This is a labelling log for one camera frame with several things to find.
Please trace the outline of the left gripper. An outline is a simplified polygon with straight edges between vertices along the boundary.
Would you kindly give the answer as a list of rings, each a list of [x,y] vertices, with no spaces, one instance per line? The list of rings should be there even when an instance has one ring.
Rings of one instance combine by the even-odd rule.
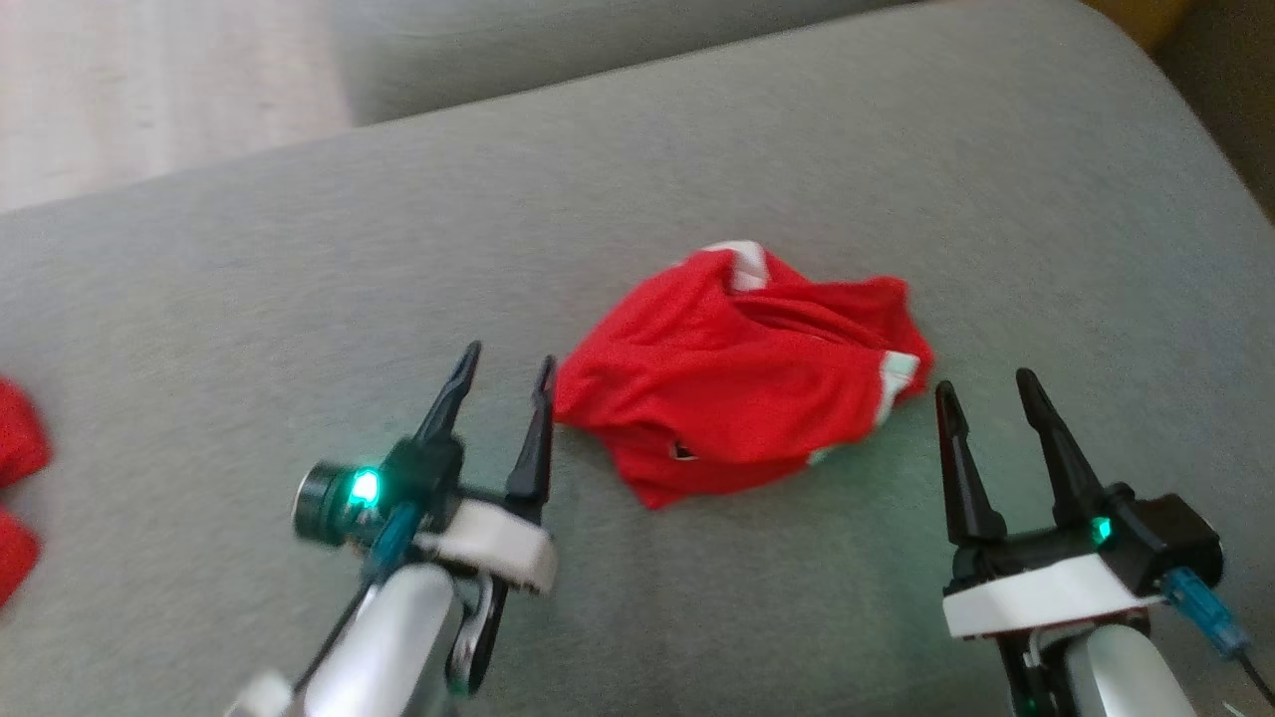
[[[463,447],[453,434],[483,350],[465,344],[453,373],[409,438],[382,461],[382,498],[391,515],[382,528],[382,558],[426,535],[426,549],[444,563],[504,580],[513,589],[544,595],[555,588],[558,554],[542,526],[555,452],[557,360],[547,355],[530,393],[532,416],[506,492],[492,498],[462,487]]]

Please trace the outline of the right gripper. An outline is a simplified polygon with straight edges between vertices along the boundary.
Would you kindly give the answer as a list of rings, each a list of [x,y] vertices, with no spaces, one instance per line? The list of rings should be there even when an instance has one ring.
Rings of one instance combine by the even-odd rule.
[[[1017,367],[1017,393],[1035,431],[1053,494],[1057,528],[1007,535],[991,505],[968,445],[969,425],[952,381],[935,390],[943,518],[952,578],[942,612],[952,638],[988,638],[1002,632],[1080,623],[1162,603],[1139,596],[1107,566],[1111,543],[1105,495],[1088,457],[1054,408],[1037,373]]]

